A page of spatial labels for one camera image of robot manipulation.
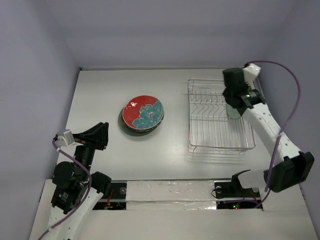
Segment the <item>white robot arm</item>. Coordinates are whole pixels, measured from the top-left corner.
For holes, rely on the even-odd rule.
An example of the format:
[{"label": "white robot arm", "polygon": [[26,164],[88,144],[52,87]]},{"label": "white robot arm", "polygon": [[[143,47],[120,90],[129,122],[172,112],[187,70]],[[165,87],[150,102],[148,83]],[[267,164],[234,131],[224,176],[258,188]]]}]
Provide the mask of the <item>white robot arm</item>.
[{"label": "white robot arm", "polygon": [[219,199],[241,197],[248,189],[265,186],[278,193],[305,181],[315,160],[310,152],[303,153],[290,141],[273,118],[260,92],[250,88],[249,84],[259,72],[260,68],[254,64],[224,70],[223,96],[230,118],[243,117],[262,140],[272,156],[270,168],[245,170],[233,175],[230,184],[221,186],[217,183],[215,187],[219,186],[219,191],[216,196]]}]

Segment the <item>red plate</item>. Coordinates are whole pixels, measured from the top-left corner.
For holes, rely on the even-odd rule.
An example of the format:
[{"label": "red plate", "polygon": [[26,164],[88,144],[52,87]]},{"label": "red plate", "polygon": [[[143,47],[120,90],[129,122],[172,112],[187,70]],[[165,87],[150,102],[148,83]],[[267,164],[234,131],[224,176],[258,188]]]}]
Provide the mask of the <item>red plate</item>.
[{"label": "red plate", "polygon": [[159,124],[164,116],[161,102],[153,96],[137,96],[125,105],[122,118],[125,124],[138,131],[147,131]]}]

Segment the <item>floral pattern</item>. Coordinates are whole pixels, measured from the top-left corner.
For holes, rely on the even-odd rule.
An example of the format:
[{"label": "floral pattern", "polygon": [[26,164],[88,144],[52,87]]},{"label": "floral pattern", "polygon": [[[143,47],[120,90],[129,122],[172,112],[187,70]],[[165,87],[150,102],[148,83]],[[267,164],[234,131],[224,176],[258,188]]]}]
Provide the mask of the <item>floral pattern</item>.
[{"label": "floral pattern", "polygon": [[158,100],[154,105],[147,104],[140,108],[139,118],[133,121],[133,125],[137,129],[148,129],[159,123],[164,115],[164,109]]}]

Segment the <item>screw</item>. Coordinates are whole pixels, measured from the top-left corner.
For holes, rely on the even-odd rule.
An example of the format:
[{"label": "screw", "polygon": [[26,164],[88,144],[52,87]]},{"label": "screw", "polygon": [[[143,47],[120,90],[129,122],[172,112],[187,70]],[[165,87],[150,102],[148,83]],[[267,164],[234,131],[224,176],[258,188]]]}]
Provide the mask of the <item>screw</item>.
[{"label": "screw", "polygon": [[126,192],[127,192],[127,189],[125,187],[121,187],[120,188],[120,193],[121,194],[126,194]]}]

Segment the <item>metal wire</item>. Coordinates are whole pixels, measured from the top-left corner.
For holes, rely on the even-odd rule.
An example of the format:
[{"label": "metal wire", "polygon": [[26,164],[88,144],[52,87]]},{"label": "metal wire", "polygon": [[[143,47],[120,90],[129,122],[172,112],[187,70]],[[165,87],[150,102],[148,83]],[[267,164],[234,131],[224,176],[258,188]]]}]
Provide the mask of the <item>metal wire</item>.
[{"label": "metal wire", "polygon": [[188,81],[189,143],[194,150],[244,152],[256,146],[249,123],[228,116],[224,88],[222,80]]}]

